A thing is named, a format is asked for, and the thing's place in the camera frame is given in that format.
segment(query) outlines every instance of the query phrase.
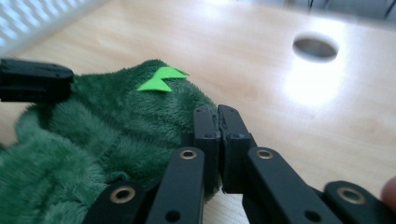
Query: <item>green towel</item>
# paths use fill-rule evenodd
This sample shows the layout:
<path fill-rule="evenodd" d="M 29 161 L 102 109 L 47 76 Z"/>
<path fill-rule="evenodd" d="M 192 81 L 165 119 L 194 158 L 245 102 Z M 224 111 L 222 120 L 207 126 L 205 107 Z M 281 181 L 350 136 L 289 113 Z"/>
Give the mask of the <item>green towel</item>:
<path fill-rule="evenodd" d="M 17 143 L 0 150 L 0 223 L 81 223 L 108 183 L 161 176 L 192 133 L 193 109 L 213 105 L 185 78 L 164 79 L 171 91 L 138 90 L 161 67 L 77 76 L 67 101 L 30 106 Z"/>

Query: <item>table surface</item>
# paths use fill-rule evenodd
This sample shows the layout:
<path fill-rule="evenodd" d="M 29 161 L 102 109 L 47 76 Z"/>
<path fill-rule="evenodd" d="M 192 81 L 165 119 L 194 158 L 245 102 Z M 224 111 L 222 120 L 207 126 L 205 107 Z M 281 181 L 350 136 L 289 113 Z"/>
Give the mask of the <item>table surface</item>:
<path fill-rule="evenodd" d="M 300 35 L 325 36 L 335 59 L 308 61 Z M 310 186 L 356 183 L 375 196 L 396 175 L 396 32 L 364 22 L 238 1 L 108 1 L 14 56 L 104 73 L 161 59 L 217 104 L 237 108 L 259 146 Z M 0 141 L 24 104 L 0 104 Z M 238 195 L 217 196 L 204 223 L 248 223 Z"/>

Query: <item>wooden table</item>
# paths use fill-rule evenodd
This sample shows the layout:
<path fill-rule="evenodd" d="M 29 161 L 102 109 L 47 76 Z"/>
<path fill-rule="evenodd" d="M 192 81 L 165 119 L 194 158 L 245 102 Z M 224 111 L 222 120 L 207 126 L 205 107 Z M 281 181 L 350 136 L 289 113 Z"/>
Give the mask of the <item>wooden table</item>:
<path fill-rule="evenodd" d="M 338 48 L 326 63 L 292 49 L 299 35 Z M 235 1 L 106 2 L 15 56 L 104 73 L 161 59 L 217 104 L 237 108 L 257 143 L 314 188 L 347 180 L 378 196 L 396 175 L 396 32 L 369 23 Z M 0 140 L 25 105 L 1 104 Z M 219 193 L 204 223 L 247 223 L 241 197 Z"/>

